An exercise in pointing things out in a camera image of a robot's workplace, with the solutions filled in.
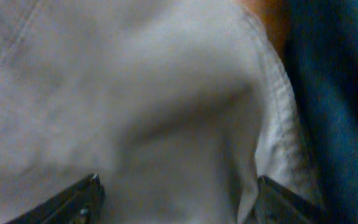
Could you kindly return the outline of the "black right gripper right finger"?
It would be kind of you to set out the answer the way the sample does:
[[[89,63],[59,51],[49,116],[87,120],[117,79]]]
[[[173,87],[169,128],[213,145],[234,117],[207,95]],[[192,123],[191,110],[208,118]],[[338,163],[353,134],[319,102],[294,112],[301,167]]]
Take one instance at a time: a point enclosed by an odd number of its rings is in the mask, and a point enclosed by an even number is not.
[[[317,206],[263,175],[254,212],[259,224],[328,224],[327,214]]]

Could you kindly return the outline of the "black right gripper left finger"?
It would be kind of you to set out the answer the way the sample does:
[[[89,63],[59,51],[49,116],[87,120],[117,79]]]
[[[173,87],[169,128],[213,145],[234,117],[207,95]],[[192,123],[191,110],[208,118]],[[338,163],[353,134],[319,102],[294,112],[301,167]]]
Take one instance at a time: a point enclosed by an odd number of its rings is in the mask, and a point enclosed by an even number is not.
[[[98,174],[89,174],[6,224],[97,224],[106,198]]]

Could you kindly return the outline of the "grey shorts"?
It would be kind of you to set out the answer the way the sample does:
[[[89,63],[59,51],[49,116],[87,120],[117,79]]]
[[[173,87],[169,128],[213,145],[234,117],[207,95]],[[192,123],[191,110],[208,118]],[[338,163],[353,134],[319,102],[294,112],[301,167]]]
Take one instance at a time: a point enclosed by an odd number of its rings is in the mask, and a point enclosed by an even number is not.
[[[267,175],[323,204],[293,89],[234,1],[0,1],[0,223],[89,173],[103,223],[252,223]]]

